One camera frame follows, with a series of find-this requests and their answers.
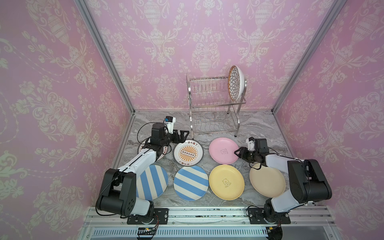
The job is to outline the pink plate with bear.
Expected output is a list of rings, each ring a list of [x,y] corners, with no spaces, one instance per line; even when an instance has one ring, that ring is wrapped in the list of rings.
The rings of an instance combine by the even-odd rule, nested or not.
[[[209,146],[209,153],[212,159],[223,165],[235,163],[239,158],[234,154],[239,146],[229,138],[216,138]]]

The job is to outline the silver metal dish rack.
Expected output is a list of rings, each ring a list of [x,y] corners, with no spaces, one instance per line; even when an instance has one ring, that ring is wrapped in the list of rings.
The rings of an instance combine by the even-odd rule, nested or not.
[[[246,103],[247,81],[240,98],[230,96],[228,77],[187,78],[189,120],[192,138],[198,135],[229,133],[238,136],[240,110]]]

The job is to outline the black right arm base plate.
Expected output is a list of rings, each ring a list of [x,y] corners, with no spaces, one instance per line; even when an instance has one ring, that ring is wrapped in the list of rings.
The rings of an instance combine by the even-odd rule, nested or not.
[[[264,210],[256,206],[249,206],[245,210],[251,225],[276,224],[289,225],[291,219],[288,213],[276,213],[274,210]]]

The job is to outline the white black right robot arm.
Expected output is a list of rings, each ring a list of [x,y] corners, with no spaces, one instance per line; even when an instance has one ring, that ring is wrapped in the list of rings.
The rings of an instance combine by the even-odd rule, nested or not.
[[[282,195],[266,200],[263,217],[267,223],[290,224],[289,212],[308,202],[329,200],[332,189],[317,160],[300,160],[270,153],[266,139],[250,137],[247,146],[241,147],[234,154],[249,164],[259,163],[262,168],[275,169],[289,177],[289,190]]]

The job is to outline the white floral plate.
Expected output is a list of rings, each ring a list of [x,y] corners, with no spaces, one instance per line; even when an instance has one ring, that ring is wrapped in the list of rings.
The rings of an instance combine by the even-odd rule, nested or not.
[[[239,101],[245,89],[245,76],[238,66],[232,66],[228,77],[228,90],[233,102]]]

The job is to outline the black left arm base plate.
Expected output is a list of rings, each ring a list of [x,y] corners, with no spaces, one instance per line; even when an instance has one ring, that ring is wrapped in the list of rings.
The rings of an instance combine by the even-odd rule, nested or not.
[[[127,219],[128,225],[167,225],[169,219],[168,208],[155,208],[151,217],[131,215]]]

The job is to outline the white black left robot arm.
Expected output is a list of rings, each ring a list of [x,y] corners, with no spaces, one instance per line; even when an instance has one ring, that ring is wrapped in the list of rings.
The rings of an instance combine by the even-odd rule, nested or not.
[[[184,143],[189,134],[189,131],[175,130],[169,117],[163,123],[152,123],[151,135],[141,142],[143,148],[140,153],[122,167],[105,172],[95,206],[97,214],[104,211],[108,216],[152,217],[155,213],[153,202],[136,196],[137,179],[160,159],[164,147]]]

